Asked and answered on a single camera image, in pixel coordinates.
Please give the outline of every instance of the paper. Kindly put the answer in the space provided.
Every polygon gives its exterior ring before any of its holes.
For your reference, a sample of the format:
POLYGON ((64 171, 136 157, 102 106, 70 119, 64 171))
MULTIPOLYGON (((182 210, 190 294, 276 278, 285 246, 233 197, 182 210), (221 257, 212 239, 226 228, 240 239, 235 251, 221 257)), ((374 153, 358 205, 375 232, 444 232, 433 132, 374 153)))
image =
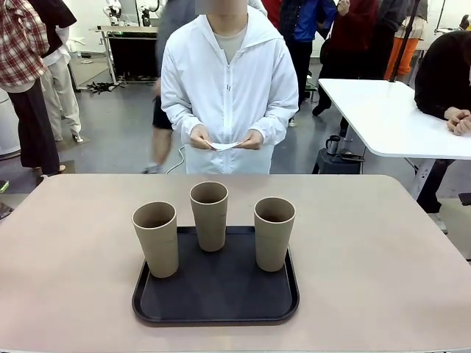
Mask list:
POLYGON ((234 147, 238 146, 241 144, 241 142, 234 142, 234 143, 214 143, 214 142, 208 142, 211 147, 213 147, 217 151, 226 151, 228 149, 233 149, 234 147))

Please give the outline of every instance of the red jacket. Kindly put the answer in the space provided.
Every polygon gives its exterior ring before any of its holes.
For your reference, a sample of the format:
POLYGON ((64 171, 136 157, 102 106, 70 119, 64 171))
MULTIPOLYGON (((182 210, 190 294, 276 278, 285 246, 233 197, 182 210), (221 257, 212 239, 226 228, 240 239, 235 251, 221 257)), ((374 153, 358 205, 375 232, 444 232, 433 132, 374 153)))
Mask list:
POLYGON ((378 0, 350 0, 350 11, 337 15, 333 23, 330 49, 366 51, 378 14, 378 0))
POLYGON ((276 29, 280 27, 280 10, 282 0, 262 0, 262 3, 268 12, 268 19, 276 29))

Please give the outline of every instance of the black tray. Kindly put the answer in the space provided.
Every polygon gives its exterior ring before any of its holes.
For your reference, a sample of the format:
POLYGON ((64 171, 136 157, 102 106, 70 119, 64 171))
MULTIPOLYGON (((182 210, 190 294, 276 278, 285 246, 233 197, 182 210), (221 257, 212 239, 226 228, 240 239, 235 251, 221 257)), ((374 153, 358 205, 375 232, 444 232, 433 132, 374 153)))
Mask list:
POLYGON ((141 320, 153 324, 267 324, 285 321, 300 303, 289 252, 281 270, 255 262, 255 228, 227 227, 226 244, 204 252, 195 227, 178 227, 180 267, 157 279, 147 263, 132 296, 141 320))

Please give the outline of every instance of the plaid shirt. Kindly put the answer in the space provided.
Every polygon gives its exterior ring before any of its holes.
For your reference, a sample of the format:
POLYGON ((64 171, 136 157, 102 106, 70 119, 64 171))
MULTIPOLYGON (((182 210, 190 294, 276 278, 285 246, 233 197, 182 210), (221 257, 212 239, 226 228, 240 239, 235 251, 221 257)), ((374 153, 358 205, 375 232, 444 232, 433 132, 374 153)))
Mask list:
POLYGON ((280 11, 280 33, 286 41, 294 38, 294 30, 300 19, 301 7, 306 0, 283 0, 280 11))
POLYGON ((46 68, 46 26, 27 0, 0 0, 0 85, 17 87, 35 81, 46 68))

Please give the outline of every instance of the hand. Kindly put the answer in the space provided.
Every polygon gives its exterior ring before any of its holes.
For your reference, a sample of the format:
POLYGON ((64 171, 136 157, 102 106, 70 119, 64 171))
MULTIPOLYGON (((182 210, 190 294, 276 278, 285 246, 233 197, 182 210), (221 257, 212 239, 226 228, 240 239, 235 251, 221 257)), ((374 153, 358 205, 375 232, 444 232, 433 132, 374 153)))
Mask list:
POLYGON ((237 146, 238 149, 254 149, 259 150, 263 145, 263 136, 257 130, 249 130, 249 133, 242 140, 242 143, 237 146))
POLYGON ((467 116, 466 118, 462 119, 453 130, 453 133, 456 136, 464 135, 467 132, 471 132, 471 116, 467 116))
POLYGON ((190 140, 190 144, 195 149, 211 149, 215 151, 215 149, 210 145, 211 140, 209 138, 208 131, 206 130, 206 126, 202 124, 196 125, 191 130, 190 140))
POLYGON ((161 81, 160 81, 160 77, 159 77, 157 79, 157 81, 155 81, 154 87, 152 87, 152 91, 154 92, 155 97, 160 96, 160 92, 161 92, 160 89, 161 89, 161 81))
POLYGON ((471 116, 471 112, 469 110, 461 110, 455 107, 448 108, 445 112, 445 119, 448 120, 448 129, 455 132, 455 128, 459 122, 468 116, 471 116))
POLYGON ((340 0, 337 6, 337 11, 340 16, 345 16, 350 11, 350 0, 340 0))

